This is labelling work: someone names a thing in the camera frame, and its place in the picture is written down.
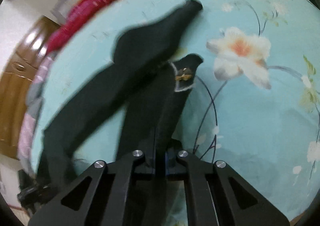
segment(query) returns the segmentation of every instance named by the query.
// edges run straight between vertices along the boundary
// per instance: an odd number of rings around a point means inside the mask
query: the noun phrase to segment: light blue bedsheet
[[[92,75],[111,62],[118,34],[159,18],[183,1],[118,0],[74,36],[54,63],[44,90],[32,148],[35,170],[43,129]],[[198,155],[216,134],[215,160],[228,162],[291,220],[320,188],[320,11],[308,0],[199,1],[204,10],[188,28],[175,57],[201,55],[204,63],[197,75],[213,96],[224,87],[215,98],[218,126],[211,107],[199,133]],[[174,134],[185,149],[192,150],[209,103],[207,91],[196,81]],[[114,161],[124,114],[125,107],[97,129],[75,159],[88,164]],[[210,149],[203,159],[211,162],[212,155]],[[169,226],[187,220],[179,194]]]

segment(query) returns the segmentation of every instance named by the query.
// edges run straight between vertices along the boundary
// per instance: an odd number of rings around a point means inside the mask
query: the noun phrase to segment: flower stem
[[[286,73],[291,74],[293,77],[297,78],[299,81],[302,82],[302,80],[301,80],[302,74],[298,73],[297,71],[295,71],[289,67],[274,65],[274,66],[268,66],[267,68],[284,71]]]
[[[241,1],[239,1],[239,2],[235,2],[235,5],[236,5],[237,3],[247,5],[247,6],[254,12],[254,14],[256,15],[257,21],[258,21],[258,25],[259,25],[259,36],[260,36],[260,32],[261,32],[261,29],[260,29],[260,20],[259,20],[258,14],[257,14],[256,11],[254,10],[253,6],[251,6],[251,4],[250,4],[248,1],[246,1],[246,0],[241,0]]]
[[[316,166],[316,161],[313,162],[309,180],[311,179],[312,172],[313,172],[313,169],[315,168],[315,166]]]
[[[199,147],[199,145],[198,145],[198,146],[196,145],[196,142],[197,142],[197,139],[198,139],[198,136],[199,136],[201,127],[202,127],[202,125],[203,125],[204,119],[205,119],[205,117],[207,116],[207,114],[208,114],[208,112],[209,112],[209,109],[210,109],[210,107],[211,107],[211,104],[212,104],[213,107],[214,107],[214,114],[215,114],[215,118],[216,118],[216,126],[218,125],[217,110],[216,110],[216,106],[215,106],[215,104],[214,104],[214,100],[216,99],[216,97],[219,95],[219,93],[221,92],[221,90],[223,89],[223,87],[224,87],[224,86],[227,84],[227,82],[228,82],[228,81],[225,81],[225,82],[220,86],[220,88],[218,89],[218,91],[216,92],[216,94],[214,95],[214,97],[212,97],[212,95],[211,95],[211,93],[210,93],[210,91],[209,91],[209,88],[206,86],[206,84],[204,83],[204,81],[203,81],[201,78],[199,78],[198,76],[197,76],[197,78],[198,78],[198,80],[204,85],[204,87],[206,88],[208,94],[210,95],[211,102],[209,103],[209,106],[207,107],[207,109],[206,109],[206,111],[205,111],[205,113],[204,113],[204,116],[203,116],[203,118],[202,118],[202,120],[201,120],[200,126],[199,126],[199,128],[198,128],[198,132],[197,132],[196,139],[195,139],[195,144],[194,144],[194,146],[193,146],[193,154],[196,153],[196,151],[197,151],[197,149],[198,149],[198,147]],[[216,143],[217,143],[217,135],[214,136],[213,141],[211,142],[210,146],[209,146],[208,149],[205,151],[205,153],[201,156],[201,158],[212,148],[212,145],[214,144],[213,159],[212,159],[212,161],[213,161],[213,160],[214,160],[214,156],[215,156],[215,152],[216,152]]]
[[[262,35],[264,29],[266,28],[266,23],[267,23],[267,22],[268,22],[268,19],[266,19],[266,20],[264,21],[263,29],[261,30],[260,35]]]
[[[318,116],[319,116],[319,122],[318,122],[318,135],[317,135],[317,140],[316,140],[316,142],[318,142],[319,140],[320,140],[320,138],[319,138],[319,135],[320,135],[320,112],[319,112],[319,109],[318,109],[318,106],[315,104],[315,106],[316,106],[316,110],[317,110],[317,112],[318,112]]]
[[[217,97],[217,94],[216,94],[216,95],[214,96],[214,98],[213,98],[212,95],[211,95],[211,93],[210,93],[210,90],[209,90],[208,86],[204,83],[204,81],[203,81],[199,76],[196,76],[196,78],[203,84],[203,86],[204,86],[205,89],[207,90],[207,92],[208,92],[208,94],[209,94],[209,96],[210,96],[210,98],[211,98],[211,102],[209,103],[209,106],[207,107],[207,110],[206,110],[206,112],[204,113],[204,116],[203,116],[203,118],[202,118],[202,120],[201,120],[201,123],[200,123],[200,126],[199,126],[199,128],[198,128],[198,132],[197,132],[196,139],[195,139],[195,144],[193,145],[193,151],[192,151],[193,154],[195,154],[196,151],[197,151],[197,149],[198,149],[198,146],[196,146],[196,142],[197,142],[197,139],[198,139],[198,136],[199,136],[199,133],[200,133],[200,129],[201,129],[202,124],[203,124],[203,122],[204,122],[204,119],[205,119],[205,117],[207,116],[208,111],[209,111],[209,109],[210,109],[210,107],[211,107],[211,104],[213,105],[213,108],[214,108],[214,114],[215,114],[215,118],[216,118],[216,125],[218,125],[217,110],[216,110],[216,106],[215,106],[215,104],[214,104],[214,99],[215,99],[215,97]]]

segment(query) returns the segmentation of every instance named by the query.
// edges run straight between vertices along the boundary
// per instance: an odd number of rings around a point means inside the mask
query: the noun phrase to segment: orange flower center
[[[238,38],[233,44],[230,45],[230,49],[238,56],[245,57],[249,54],[251,46],[249,46],[243,38]]]

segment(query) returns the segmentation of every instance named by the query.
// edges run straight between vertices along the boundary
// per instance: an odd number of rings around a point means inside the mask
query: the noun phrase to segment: wooden door
[[[59,25],[42,17],[15,49],[0,80],[0,154],[16,158],[29,86]]]

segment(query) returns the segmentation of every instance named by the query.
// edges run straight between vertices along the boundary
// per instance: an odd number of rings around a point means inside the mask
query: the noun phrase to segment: metal screw head
[[[178,156],[179,156],[179,157],[186,157],[187,155],[188,155],[188,152],[185,151],[185,150],[181,150],[181,151],[179,151],[179,153],[178,153]]]
[[[94,167],[95,168],[103,168],[105,164],[106,163],[104,161],[98,160],[98,161],[94,162]]]
[[[134,157],[141,157],[143,152],[141,150],[135,150],[132,152]]]
[[[226,162],[219,160],[216,162],[216,166],[219,168],[224,168],[226,166]]]

